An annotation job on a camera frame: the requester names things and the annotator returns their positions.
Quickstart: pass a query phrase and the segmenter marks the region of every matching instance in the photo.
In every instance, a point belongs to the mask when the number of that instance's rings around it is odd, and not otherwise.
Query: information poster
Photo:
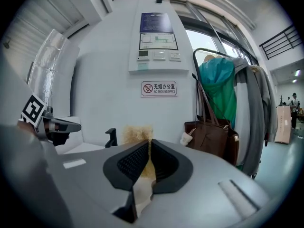
[[[139,49],[178,50],[178,47],[173,33],[142,33]]]
[[[140,33],[173,33],[172,25],[166,13],[142,13]]]

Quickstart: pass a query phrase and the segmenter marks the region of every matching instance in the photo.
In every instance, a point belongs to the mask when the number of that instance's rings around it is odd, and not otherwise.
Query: floor
[[[263,148],[255,181],[273,198],[288,191],[304,162],[304,128],[292,130],[287,144],[270,142]]]

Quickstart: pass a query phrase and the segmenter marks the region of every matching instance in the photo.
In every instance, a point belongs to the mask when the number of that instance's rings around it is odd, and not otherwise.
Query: white label
[[[86,161],[84,159],[79,159],[79,160],[74,160],[74,161],[68,161],[68,162],[65,162],[63,163],[63,166],[66,168],[66,169],[69,169],[69,168],[73,168],[73,167],[76,167],[78,165],[83,165],[85,164]]]
[[[174,52],[172,53],[171,52],[171,57],[172,58],[180,58],[180,54],[179,53],[174,53]]]
[[[175,81],[143,81],[142,97],[175,97],[177,88]]]

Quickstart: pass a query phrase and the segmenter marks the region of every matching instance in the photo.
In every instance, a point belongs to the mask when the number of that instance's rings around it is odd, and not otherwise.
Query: brown leather handbag
[[[216,118],[198,80],[197,99],[199,100],[199,121],[185,123],[185,132],[191,133],[192,136],[187,147],[214,154],[235,165],[238,157],[238,133],[230,127],[228,120]],[[206,119],[206,110],[209,112],[210,119]]]

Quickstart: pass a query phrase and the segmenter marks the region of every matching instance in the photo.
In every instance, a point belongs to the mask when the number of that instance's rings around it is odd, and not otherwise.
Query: staircase railing
[[[302,43],[301,38],[293,25],[271,37],[260,45],[267,59],[295,48]]]

